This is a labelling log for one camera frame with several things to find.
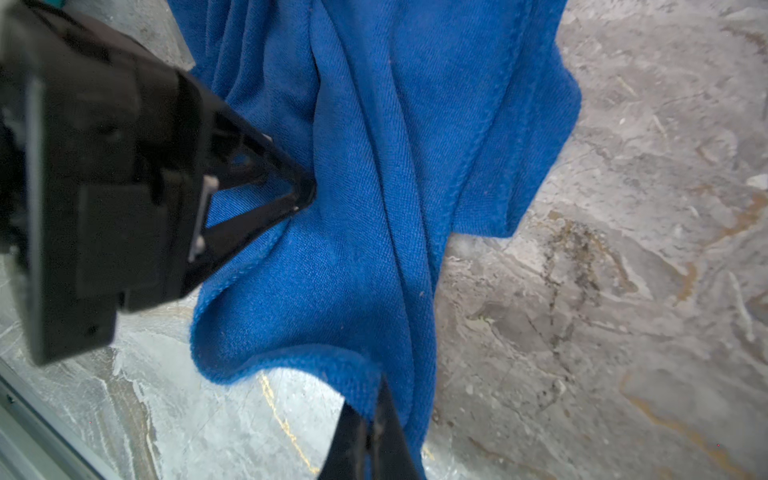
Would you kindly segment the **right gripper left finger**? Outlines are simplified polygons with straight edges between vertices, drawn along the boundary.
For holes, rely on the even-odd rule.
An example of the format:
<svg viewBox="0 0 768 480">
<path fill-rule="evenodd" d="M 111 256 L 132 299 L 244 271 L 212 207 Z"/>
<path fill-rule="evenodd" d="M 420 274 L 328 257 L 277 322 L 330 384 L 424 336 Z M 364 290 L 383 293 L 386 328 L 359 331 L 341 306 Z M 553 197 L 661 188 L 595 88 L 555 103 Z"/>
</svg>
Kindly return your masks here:
<svg viewBox="0 0 768 480">
<path fill-rule="evenodd" d="M 344 403 L 318 480 L 362 480 L 368 442 L 368 422 Z"/>
</svg>

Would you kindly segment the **blue towel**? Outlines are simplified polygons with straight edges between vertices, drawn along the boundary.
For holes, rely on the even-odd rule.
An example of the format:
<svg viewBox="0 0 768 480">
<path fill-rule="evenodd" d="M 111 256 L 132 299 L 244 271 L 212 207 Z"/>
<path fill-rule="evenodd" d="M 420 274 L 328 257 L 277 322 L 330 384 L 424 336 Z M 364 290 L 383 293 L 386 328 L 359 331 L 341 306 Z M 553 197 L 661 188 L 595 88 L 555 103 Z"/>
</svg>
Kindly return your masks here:
<svg viewBox="0 0 768 480">
<path fill-rule="evenodd" d="M 173 1 L 194 76 L 311 171 L 312 205 L 204 283 L 191 357 L 301 370 L 421 459 L 454 233 L 511 236 L 577 121 L 561 1 Z"/>
</svg>

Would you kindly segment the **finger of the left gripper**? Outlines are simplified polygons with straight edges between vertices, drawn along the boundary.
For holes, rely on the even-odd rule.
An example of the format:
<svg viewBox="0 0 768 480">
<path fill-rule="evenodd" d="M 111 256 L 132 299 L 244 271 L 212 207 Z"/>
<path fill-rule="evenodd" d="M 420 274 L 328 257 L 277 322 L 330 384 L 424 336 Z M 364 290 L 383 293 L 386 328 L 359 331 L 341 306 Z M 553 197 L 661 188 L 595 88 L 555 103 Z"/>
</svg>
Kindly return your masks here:
<svg viewBox="0 0 768 480">
<path fill-rule="evenodd" d="M 202 284 L 262 234 L 308 208 L 316 197 L 312 175 L 233 111 L 214 114 L 208 139 L 185 269 L 187 288 Z M 289 187 L 283 196 L 228 220 L 207 224 L 216 193 L 261 186 L 272 177 Z"/>
</svg>

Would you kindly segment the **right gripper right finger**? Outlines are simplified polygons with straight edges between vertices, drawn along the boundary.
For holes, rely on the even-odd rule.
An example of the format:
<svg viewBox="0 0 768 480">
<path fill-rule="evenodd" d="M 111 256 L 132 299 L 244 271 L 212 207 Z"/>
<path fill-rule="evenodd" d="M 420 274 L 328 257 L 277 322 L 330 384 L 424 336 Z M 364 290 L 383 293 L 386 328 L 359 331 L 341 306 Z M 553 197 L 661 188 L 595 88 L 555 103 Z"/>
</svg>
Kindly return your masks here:
<svg viewBox="0 0 768 480">
<path fill-rule="evenodd" d="M 368 435 L 371 478 L 417 480 L 420 478 L 401 427 L 388 383 L 382 378 L 374 418 Z"/>
</svg>

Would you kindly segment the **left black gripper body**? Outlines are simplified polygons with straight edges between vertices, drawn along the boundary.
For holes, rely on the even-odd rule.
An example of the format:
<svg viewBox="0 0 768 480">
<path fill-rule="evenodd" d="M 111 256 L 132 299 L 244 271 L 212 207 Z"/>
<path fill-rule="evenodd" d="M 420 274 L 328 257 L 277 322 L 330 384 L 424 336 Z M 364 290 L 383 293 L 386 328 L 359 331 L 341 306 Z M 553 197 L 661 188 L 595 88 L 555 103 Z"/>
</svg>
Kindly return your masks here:
<svg viewBox="0 0 768 480">
<path fill-rule="evenodd" d="M 106 346 L 118 312 L 192 290 L 205 106 L 131 37 L 2 3 L 1 251 L 37 364 Z"/>
</svg>

